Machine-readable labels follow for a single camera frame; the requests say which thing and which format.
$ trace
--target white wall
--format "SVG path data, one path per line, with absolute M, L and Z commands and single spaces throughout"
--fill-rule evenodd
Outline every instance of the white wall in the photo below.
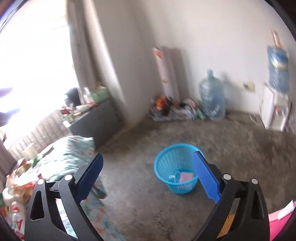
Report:
M 118 100 L 121 112 L 127 122 L 136 123 L 147 114 L 151 98 L 161 93 L 152 51 L 145 44 L 129 0 L 93 0 L 93 3 L 99 27 L 93 26 L 91 34 L 98 45 L 103 43 L 107 47 L 94 49 L 101 72 L 107 72 L 103 82 L 108 85 L 112 80 L 113 87 L 117 91 L 121 89 L 123 96 Z
M 266 46 L 273 44 L 271 29 L 289 52 L 291 66 L 296 64 L 296 42 L 264 0 L 129 1 L 147 46 L 172 49 L 183 98 L 199 98 L 199 83 L 212 68 L 227 82 L 229 109 L 258 113 L 258 95 L 268 81 Z M 113 15 L 108 10 L 105 14 Z M 290 68 L 292 90 L 296 90 L 294 69 Z M 242 89 L 246 81 L 255 83 L 256 93 Z

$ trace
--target wall socket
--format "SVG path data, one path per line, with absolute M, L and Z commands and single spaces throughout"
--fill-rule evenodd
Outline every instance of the wall socket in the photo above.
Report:
M 245 90 L 251 91 L 251 92 L 255 92 L 255 85 L 253 82 L 249 81 L 249 82 L 244 82 L 242 84 L 243 88 Z

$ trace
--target blue plastic basket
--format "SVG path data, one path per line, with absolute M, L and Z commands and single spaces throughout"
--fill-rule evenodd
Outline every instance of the blue plastic basket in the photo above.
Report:
M 154 172 L 174 193 L 186 194 L 196 186 L 198 176 L 192 166 L 192 155 L 196 151 L 200 149 L 189 144 L 176 144 L 163 149 L 157 155 L 154 161 Z M 172 182 L 171 176 L 176 172 L 193 172 L 195 177 L 188 182 L 175 183 Z

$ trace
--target gray floor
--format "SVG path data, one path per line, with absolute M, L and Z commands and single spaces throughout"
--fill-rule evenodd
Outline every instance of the gray floor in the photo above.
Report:
M 199 147 L 208 162 L 237 180 L 257 178 L 269 212 L 296 198 L 296 138 L 266 131 L 248 115 L 229 119 L 159 123 L 145 118 L 100 148 L 108 192 L 104 203 L 127 241 L 191 240 L 214 207 L 200 182 L 180 196 L 155 176 L 154 158 L 175 143 Z

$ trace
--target white label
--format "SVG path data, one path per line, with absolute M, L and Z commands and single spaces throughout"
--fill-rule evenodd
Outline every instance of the white label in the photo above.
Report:
M 282 211 L 279 212 L 279 214 L 278 214 L 278 220 L 286 217 L 288 214 L 290 214 L 291 212 L 293 212 L 294 209 L 295 209 L 294 201 L 292 200 Z

